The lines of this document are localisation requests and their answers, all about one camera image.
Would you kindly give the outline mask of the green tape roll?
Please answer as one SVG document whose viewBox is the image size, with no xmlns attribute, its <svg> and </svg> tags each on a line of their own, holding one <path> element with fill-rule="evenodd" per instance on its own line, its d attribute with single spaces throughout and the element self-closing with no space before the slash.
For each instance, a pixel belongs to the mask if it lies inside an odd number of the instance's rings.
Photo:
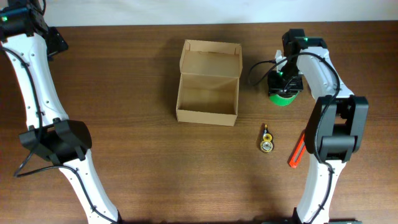
<svg viewBox="0 0 398 224">
<path fill-rule="evenodd" d="M 269 92 L 269 99 L 277 106 L 287 106 L 297 97 L 297 91 Z"/>
</svg>

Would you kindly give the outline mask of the brown cardboard box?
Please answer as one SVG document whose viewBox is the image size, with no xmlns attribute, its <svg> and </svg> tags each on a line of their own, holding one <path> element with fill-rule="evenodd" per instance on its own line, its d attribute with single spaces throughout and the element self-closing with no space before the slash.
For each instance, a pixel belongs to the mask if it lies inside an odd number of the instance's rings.
<svg viewBox="0 0 398 224">
<path fill-rule="evenodd" d="M 234 126 L 243 70 L 241 44 L 187 39 L 179 67 L 177 121 Z"/>
</svg>

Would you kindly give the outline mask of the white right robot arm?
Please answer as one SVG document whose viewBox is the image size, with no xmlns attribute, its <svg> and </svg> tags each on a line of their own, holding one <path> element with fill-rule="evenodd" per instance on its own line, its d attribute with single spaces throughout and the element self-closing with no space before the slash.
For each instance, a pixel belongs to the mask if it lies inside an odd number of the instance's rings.
<svg viewBox="0 0 398 224">
<path fill-rule="evenodd" d="M 347 162 L 359 150 L 369 103 L 343 83 L 321 37 L 289 29 L 282 44 L 267 78 L 271 101 L 290 104 L 303 90 L 303 82 L 315 100 L 301 144 L 310 156 L 308 176 L 291 222 L 329 223 L 333 193 Z"/>
</svg>

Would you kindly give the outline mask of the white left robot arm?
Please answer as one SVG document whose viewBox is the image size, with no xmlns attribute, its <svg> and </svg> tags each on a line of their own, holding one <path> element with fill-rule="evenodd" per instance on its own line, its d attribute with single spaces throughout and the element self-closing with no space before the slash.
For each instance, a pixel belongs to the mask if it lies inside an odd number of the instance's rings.
<svg viewBox="0 0 398 224">
<path fill-rule="evenodd" d="M 88 127 L 68 117 L 57 95 L 49 60 L 68 44 L 45 22 L 46 6 L 45 1 L 15 0 L 1 9 L 1 51 L 21 89 L 27 131 L 19 140 L 29 150 L 14 176 L 57 169 L 74 189 L 88 223 L 121 223 L 96 173 Z"/>
</svg>

